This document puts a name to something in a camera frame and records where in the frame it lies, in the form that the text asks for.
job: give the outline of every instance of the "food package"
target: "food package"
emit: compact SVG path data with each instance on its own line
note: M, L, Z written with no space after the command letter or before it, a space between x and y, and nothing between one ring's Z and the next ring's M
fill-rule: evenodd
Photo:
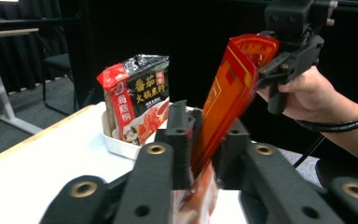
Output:
M138 54L97 76L113 136L143 146L167 119L169 63L168 56Z
M278 49L279 42L264 35L240 35L228 40L202 108L203 125L191 151L191 168L196 178L233 121L253 101L258 81L257 69L271 61Z

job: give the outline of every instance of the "black wristband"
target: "black wristband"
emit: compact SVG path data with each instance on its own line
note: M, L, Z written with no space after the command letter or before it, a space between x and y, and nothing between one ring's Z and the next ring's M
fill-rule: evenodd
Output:
M302 127L316 133L345 133L358 129L358 120L343 123L320 123L296 120Z

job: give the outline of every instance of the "black cable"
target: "black cable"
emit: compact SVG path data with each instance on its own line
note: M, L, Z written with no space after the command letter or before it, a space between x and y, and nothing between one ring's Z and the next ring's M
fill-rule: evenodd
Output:
M319 136L318 139L312 144L312 146L304 152L304 154L298 159L293 166L297 168L310 154L312 154L313 151L322 143L322 141L325 139L323 135Z

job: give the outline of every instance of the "snack bag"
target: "snack bag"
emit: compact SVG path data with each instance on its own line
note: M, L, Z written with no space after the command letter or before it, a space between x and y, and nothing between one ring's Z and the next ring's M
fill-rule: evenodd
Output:
M109 124L116 124L111 127L113 136L143 146L167 119L168 66L168 56L138 54L97 76L105 91Z

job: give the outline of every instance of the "desk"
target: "desk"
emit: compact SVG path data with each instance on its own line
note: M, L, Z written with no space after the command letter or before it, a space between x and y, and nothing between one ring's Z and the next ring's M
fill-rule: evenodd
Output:
M37 32L37 31L38 31L37 28L0 31L0 37L13 36L13 35L28 35L31 32ZM13 112L13 108L10 104L8 97L7 97L7 92L5 90L5 87L2 83L1 78L0 78L0 100L2 101L2 104L3 104L3 114L0 115L0 120L4 121L6 123L9 123L19 129L22 129L22 130L26 131L27 133L35 134L35 133L42 131L42 129L40 129L32 124L25 122L22 119L16 118L16 116Z
M87 106L0 154L0 223L38 223L73 178L97 175L111 182L132 169L134 161L106 149L104 110L104 103ZM212 224L227 217L245 223L237 197L237 191L219 193Z

